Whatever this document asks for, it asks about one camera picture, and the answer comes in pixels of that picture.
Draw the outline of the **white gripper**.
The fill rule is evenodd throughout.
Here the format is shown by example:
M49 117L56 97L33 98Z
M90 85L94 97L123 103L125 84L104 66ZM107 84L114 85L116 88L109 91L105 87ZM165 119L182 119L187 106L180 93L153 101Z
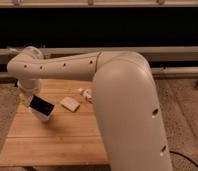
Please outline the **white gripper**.
M24 106L28 106L34 95L38 95L41 89L39 79L19 80L18 89L20 90L20 100Z

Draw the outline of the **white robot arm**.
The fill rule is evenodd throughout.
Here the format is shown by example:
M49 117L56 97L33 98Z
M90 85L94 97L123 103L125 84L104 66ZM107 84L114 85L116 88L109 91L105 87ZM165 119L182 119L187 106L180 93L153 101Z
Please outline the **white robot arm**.
M46 59L29 46L8 62L7 71L27 94L42 79L90 81L111 170L173 171L156 84L140 53L100 51Z

